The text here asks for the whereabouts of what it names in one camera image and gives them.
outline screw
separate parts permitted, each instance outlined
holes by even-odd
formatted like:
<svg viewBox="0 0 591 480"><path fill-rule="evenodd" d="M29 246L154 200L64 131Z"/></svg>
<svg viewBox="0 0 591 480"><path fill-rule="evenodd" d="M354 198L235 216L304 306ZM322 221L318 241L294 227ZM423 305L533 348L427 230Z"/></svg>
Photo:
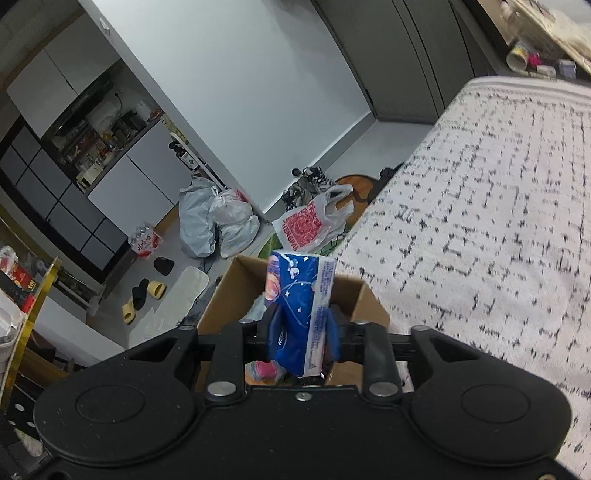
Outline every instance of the screw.
<svg viewBox="0 0 591 480"><path fill-rule="evenodd" d="M369 392L376 397L391 397L398 393L398 387L391 382L376 382L369 386Z"/></svg>
<svg viewBox="0 0 591 480"><path fill-rule="evenodd" d="M308 392L300 392L295 394L295 399L299 401L308 401L312 399L312 394Z"/></svg>
<svg viewBox="0 0 591 480"><path fill-rule="evenodd" d="M214 382L207 386L207 391L214 397L227 397L236 391L236 385L232 382Z"/></svg>

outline black and white patterned fabric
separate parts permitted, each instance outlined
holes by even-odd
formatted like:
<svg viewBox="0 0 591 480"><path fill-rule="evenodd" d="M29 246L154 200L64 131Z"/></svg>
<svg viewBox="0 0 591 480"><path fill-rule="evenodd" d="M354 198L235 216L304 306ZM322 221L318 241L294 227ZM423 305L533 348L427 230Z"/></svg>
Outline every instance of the black and white patterned fabric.
<svg viewBox="0 0 591 480"><path fill-rule="evenodd" d="M426 324L558 386L573 410L558 460L587 479L590 145L591 89L473 80L335 253L390 331Z"/></svg>

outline blue tissue package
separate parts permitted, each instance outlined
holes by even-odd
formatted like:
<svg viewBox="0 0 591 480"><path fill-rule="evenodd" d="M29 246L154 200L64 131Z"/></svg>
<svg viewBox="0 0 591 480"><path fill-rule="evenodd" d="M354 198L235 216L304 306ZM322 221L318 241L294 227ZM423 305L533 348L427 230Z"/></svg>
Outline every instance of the blue tissue package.
<svg viewBox="0 0 591 480"><path fill-rule="evenodd" d="M319 255L269 256L265 302L280 307L269 326L269 352L297 377L320 375L335 267L334 259Z"/></svg>

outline mattress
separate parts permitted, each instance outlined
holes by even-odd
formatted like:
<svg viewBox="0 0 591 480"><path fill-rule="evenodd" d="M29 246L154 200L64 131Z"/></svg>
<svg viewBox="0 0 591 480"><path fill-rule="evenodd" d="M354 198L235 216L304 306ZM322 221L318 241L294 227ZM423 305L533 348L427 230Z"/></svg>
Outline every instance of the mattress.
<svg viewBox="0 0 591 480"><path fill-rule="evenodd" d="M363 278L390 313L391 332L428 325L558 386L573 410L558 460L582 478L590 145L591 89L472 80L335 252L337 272Z"/></svg>

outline gray wardrobe door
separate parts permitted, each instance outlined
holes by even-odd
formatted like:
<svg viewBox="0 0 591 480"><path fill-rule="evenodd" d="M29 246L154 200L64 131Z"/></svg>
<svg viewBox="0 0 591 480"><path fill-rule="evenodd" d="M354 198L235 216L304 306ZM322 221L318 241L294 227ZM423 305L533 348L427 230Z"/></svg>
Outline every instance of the gray wardrobe door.
<svg viewBox="0 0 591 480"><path fill-rule="evenodd" d="M474 78L466 44L447 0L393 0L406 8L427 51L439 94L448 106L460 89Z"/></svg>
<svg viewBox="0 0 591 480"><path fill-rule="evenodd" d="M392 0L317 0L380 120L434 123L421 63Z"/></svg>

